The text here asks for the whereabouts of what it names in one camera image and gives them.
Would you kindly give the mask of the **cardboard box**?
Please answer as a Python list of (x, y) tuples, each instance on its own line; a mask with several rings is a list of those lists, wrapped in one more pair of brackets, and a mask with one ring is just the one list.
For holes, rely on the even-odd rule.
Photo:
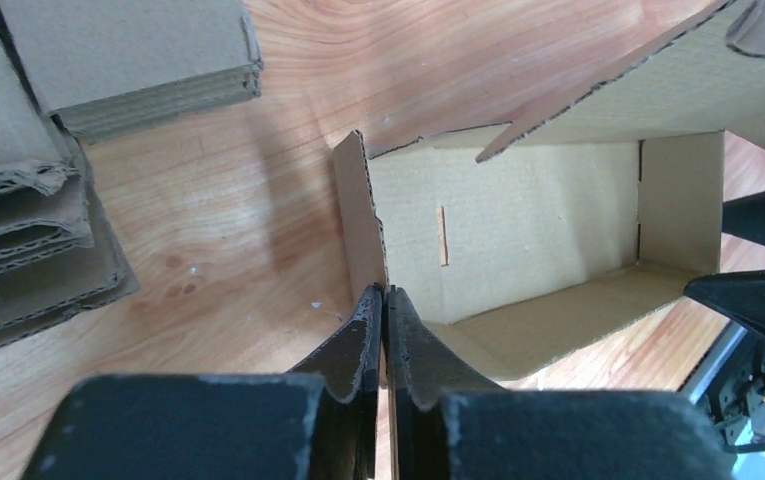
[(765, 1), (719, 1), (519, 120), (333, 150), (354, 292), (428, 373), (526, 376), (719, 269), (725, 144), (765, 150)]

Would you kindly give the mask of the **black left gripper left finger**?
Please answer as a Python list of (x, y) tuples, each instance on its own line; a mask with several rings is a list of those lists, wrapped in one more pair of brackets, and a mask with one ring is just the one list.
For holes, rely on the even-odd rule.
[(384, 291), (278, 374), (107, 374), (57, 406), (27, 479), (369, 479)]

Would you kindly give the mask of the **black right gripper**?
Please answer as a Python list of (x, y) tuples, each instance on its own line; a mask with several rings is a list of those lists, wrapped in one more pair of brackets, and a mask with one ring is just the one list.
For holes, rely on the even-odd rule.
[[(765, 191), (725, 202), (722, 232), (765, 246)], [(683, 295), (765, 341), (765, 270), (701, 276)], [(728, 454), (765, 453), (765, 342), (754, 334), (724, 344), (699, 394)]]

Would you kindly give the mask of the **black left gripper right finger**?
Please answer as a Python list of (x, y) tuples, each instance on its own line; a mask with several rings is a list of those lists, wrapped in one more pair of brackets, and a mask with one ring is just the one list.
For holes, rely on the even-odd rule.
[(728, 479), (708, 418), (651, 390), (510, 390), (451, 351), (405, 290), (386, 295), (396, 479)]

